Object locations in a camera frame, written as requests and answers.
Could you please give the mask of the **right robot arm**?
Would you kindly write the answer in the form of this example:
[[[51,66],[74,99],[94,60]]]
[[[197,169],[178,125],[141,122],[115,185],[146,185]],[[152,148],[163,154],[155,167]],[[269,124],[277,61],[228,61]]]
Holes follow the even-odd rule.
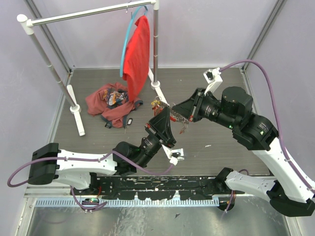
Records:
[[[206,118],[232,131],[233,138],[252,151],[272,172],[275,180],[241,174],[223,168],[216,176],[216,188],[226,194],[230,190],[260,197],[279,213],[288,217],[311,216],[315,210],[310,184],[300,179],[281,149],[279,133],[272,122],[252,111],[253,98],[241,87],[223,90],[221,100],[210,91],[197,88],[184,102],[173,106],[173,111],[198,122]]]

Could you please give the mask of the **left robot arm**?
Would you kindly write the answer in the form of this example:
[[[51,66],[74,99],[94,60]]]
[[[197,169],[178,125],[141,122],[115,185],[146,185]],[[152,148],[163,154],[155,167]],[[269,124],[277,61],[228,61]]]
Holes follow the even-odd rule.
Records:
[[[105,154],[71,152],[60,149],[58,143],[49,143],[32,154],[28,184],[58,182],[92,195],[98,190],[93,175],[128,176],[143,171],[161,148],[169,163],[176,166],[178,159],[171,153],[176,140],[170,127],[170,109],[166,107],[150,119],[145,130],[148,136],[141,140],[140,146],[120,142]]]

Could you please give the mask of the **red handled keyring with keys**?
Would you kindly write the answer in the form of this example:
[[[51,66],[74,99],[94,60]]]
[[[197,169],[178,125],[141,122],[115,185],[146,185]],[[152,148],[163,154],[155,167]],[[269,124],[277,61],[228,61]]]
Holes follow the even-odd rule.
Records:
[[[151,102],[151,107],[154,112],[154,116],[159,114],[164,108],[169,108],[170,120],[173,122],[179,122],[182,124],[182,129],[179,134],[183,134],[188,127],[189,121],[182,116],[181,114],[175,112],[172,107],[163,102],[159,96],[156,96],[155,99]]]

